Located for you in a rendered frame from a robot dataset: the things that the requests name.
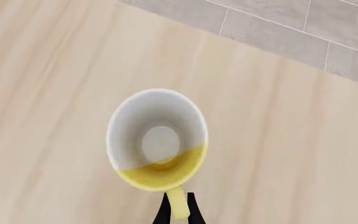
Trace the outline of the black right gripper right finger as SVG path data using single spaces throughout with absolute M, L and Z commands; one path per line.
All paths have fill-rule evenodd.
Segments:
M 187 193 L 187 204 L 190 211 L 190 216 L 188 217 L 188 224 L 206 224 L 200 209 L 198 208 L 195 194 L 193 192 Z

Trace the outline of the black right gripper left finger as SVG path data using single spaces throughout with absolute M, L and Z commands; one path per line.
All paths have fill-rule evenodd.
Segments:
M 152 224 L 170 224 L 171 206 L 167 194 L 164 193 L 162 203 Z

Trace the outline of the yellow and white mug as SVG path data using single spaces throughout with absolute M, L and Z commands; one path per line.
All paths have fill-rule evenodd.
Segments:
M 163 192 L 171 218 L 190 216 L 183 184 L 200 168 L 208 129 L 199 108 L 169 89 L 148 89 L 124 100 L 113 113 L 106 150 L 117 174 L 135 188 Z

